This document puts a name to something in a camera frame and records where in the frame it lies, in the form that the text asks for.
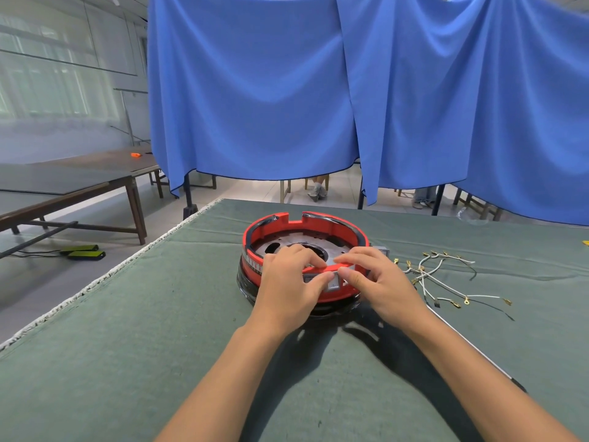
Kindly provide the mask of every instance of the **green table cover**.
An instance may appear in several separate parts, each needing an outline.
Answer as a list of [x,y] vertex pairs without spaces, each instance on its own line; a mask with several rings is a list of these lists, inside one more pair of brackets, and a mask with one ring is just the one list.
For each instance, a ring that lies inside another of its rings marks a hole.
[[[259,217],[304,210],[359,226],[391,257],[423,251],[443,282],[507,297],[450,323],[589,440],[586,229],[223,200],[184,223],[0,352],[0,441],[150,441],[252,309],[236,285],[241,236]],[[450,295],[432,287],[440,296]],[[369,309],[285,341],[262,381],[244,441],[472,441],[478,433],[445,383],[400,332]]]

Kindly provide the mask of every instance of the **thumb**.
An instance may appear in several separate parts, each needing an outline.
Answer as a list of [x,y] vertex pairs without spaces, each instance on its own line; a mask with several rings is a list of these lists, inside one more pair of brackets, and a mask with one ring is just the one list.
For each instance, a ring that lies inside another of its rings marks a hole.
[[374,282],[370,281],[364,276],[364,274],[347,267],[341,267],[337,272],[344,281],[352,284],[352,286],[360,290],[364,296],[370,295],[371,286]]
[[307,283],[306,290],[313,296],[315,302],[319,299],[319,296],[323,290],[328,286],[328,283],[335,277],[335,273],[327,271],[325,273],[318,274],[311,281]]

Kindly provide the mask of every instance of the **floor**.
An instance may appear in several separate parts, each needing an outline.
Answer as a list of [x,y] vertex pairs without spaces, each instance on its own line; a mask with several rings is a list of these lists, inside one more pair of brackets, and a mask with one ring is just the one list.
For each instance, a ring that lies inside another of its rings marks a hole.
[[[329,195],[318,205],[340,208],[356,208],[361,173],[357,165],[345,171],[332,174]],[[178,224],[182,219],[184,198],[176,200],[169,192],[160,199],[157,189],[147,176],[137,179],[141,203],[147,226],[147,243],[155,240]],[[292,182],[292,193],[285,202],[315,205],[305,191],[305,180]],[[219,198],[257,200],[279,203],[280,183],[278,181],[246,181],[217,178],[217,189],[193,188],[193,201],[198,207]],[[453,207],[456,193],[453,186],[447,186],[439,215],[456,216],[461,207]],[[411,206],[412,192],[401,196],[391,189],[380,189],[376,204],[364,207],[368,210],[393,211],[401,214],[431,214],[431,209],[417,210]],[[86,201],[74,207],[46,216],[47,220],[82,223],[131,226],[127,194],[124,190],[109,192],[104,196]],[[505,213],[502,222],[540,223],[518,215]],[[10,248],[38,234],[38,227],[20,227],[21,235],[10,231],[0,233],[0,250]],[[0,342],[10,338],[18,330],[65,299],[75,295],[94,279],[140,249],[133,235],[106,233],[101,231],[67,230],[43,240],[27,251],[45,251],[63,246],[96,243],[106,251],[107,256],[96,262],[75,262],[61,258],[5,258],[0,261]]]

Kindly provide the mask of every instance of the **sneaker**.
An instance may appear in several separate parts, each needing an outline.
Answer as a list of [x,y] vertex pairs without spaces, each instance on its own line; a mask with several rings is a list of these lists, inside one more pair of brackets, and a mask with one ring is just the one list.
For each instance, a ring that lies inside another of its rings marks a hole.
[[321,186],[321,187],[319,188],[319,200],[323,200],[323,199],[324,199],[324,198],[326,198],[327,196],[328,196],[328,192],[327,192],[327,190],[326,190],[326,189],[325,189],[323,186]]
[[319,189],[317,189],[316,187],[313,187],[311,192],[307,192],[307,195],[311,198],[311,200],[317,201],[317,200],[319,200]]

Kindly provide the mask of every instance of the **right hand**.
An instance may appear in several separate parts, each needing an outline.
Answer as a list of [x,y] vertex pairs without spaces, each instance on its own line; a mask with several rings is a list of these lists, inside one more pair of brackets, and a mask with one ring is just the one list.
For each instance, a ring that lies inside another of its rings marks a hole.
[[433,316],[407,276],[378,249],[358,246],[336,257],[334,262],[370,270],[368,278],[350,268],[340,268],[338,273],[360,290],[361,297],[392,326],[409,330],[420,320]]

